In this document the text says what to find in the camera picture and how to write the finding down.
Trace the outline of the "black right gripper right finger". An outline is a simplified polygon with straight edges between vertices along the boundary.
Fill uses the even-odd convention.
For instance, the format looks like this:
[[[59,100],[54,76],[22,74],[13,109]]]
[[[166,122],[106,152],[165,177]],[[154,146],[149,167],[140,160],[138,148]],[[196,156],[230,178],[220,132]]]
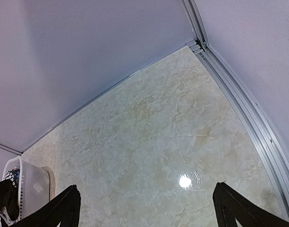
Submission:
[[[256,206],[225,182],[217,183],[212,195],[218,226],[289,227],[289,222]]]

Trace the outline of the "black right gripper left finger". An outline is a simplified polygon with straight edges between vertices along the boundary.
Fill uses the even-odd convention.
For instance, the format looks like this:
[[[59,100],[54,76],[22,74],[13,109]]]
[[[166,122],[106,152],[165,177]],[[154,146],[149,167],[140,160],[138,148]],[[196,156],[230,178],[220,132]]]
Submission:
[[[15,227],[77,227],[80,192],[71,185],[35,213],[15,223]]]

